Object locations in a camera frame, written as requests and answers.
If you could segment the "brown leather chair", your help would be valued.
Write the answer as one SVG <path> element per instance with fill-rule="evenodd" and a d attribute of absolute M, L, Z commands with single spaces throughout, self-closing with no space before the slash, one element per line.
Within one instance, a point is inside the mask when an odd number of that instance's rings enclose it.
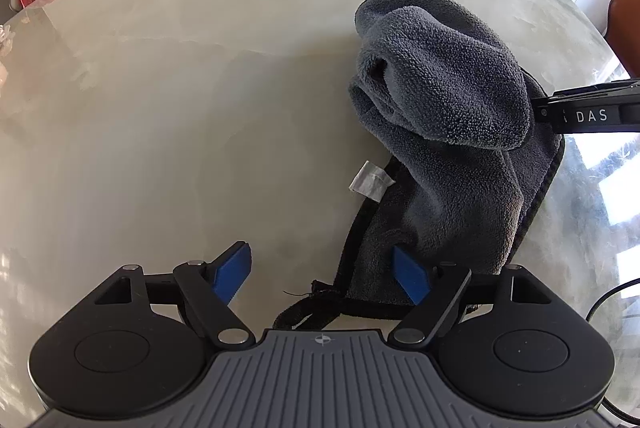
<path fill-rule="evenodd" d="M 604 34 L 631 77 L 640 73 L 640 0 L 611 0 Z"/>

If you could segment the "grey and blue microfibre towel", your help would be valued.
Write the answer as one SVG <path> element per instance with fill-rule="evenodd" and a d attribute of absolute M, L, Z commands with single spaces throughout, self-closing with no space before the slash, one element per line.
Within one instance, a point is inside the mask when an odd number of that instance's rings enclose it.
<path fill-rule="evenodd" d="M 390 152 L 390 186 L 365 200 L 331 284 L 277 317 L 319 330 L 340 315 L 399 320 L 411 300 L 394 275 L 401 249 L 421 266 L 496 274 L 546 196 L 564 139 L 534 118 L 544 89 L 500 37 L 454 0 L 365 0 L 349 98 Z"/>

